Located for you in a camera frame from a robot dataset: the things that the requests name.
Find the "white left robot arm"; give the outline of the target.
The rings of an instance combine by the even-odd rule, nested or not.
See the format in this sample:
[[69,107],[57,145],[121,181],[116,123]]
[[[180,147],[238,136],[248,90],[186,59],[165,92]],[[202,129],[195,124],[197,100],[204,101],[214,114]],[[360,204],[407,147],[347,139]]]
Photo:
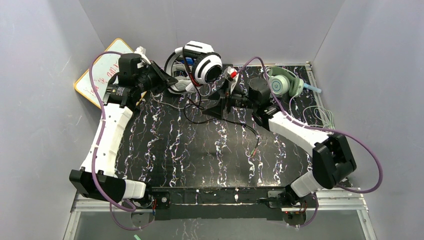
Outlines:
[[80,169],[69,174],[79,194],[110,203],[149,198],[147,183],[115,175],[116,158],[124,131],[133,113],[139,110],[143,94],[161,93],[175,83],[176,78],[144,54],[120,54],[118,72],[108,81],[105,92],[95,92],[101,118],[93,143]]

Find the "black and white headphones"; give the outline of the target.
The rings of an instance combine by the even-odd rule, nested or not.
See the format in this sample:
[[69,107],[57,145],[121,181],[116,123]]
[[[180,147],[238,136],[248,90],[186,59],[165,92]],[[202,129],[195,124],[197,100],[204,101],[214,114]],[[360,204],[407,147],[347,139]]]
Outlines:
[[186,57],[194,59],[194,64],[189,68],[190,74],[188,74],[193,84],[193,91],[189,93],[194,93],[195,87],[212,84],[222,73],[221,56],[215,52],[210,44],[191,40],[183,47],[176,48],[165,62],[165,72],[166,67],[168,65],[173,66],[179,57],[183,60]]

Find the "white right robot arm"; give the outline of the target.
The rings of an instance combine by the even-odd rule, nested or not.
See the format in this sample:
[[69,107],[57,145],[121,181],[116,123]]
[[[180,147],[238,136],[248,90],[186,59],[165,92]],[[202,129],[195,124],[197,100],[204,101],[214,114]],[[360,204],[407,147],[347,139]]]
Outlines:
[[224,112],[230,112],[231,108],[251,109],[259,126],[285,137],[312,157],[312,169],[286,185],[278,197],[268,197],[268,202],[296,204],[319,190],[332,189],[357,169],[344,135],[330,134],[321,128],[315,130],[284,113],[272,103],[273,92],[265,79],[251,79],[247,93],[231,87],[231,82],[226,81],[208,96],[216,104],[203,110],[203,114],[221,120]]

